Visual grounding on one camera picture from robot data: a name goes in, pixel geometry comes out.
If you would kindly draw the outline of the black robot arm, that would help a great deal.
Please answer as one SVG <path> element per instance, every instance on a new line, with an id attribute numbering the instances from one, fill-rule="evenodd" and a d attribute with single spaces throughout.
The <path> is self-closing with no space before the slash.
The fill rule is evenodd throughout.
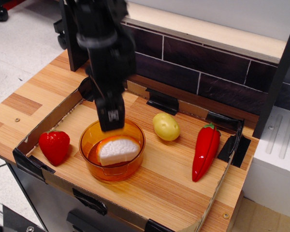
<path id="1" fill-rule="evenodd" d="M 121 24 L 128 15 L 124 0 L 68 0 L 77 26 L 76 40 L 88 53 L 88 87 L 84 99 L 94 101 L 102 131 L 125 124 L 124 81 L 136 73 L 135 42 Z"/>

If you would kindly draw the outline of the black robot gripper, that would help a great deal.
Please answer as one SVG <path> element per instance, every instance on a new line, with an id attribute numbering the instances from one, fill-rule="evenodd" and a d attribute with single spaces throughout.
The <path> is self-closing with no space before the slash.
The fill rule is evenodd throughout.
<path id="1" fill-rule="evenodd" d="M 125 124 L 123 82 L 136 73 L 133 35 L 122 24 L 85 24 L 78 26 L 76 39 L 87 50 L 90 65 L 88 83 L 81 94 L 94 101 L 101 130 L 118 130 Z"/>

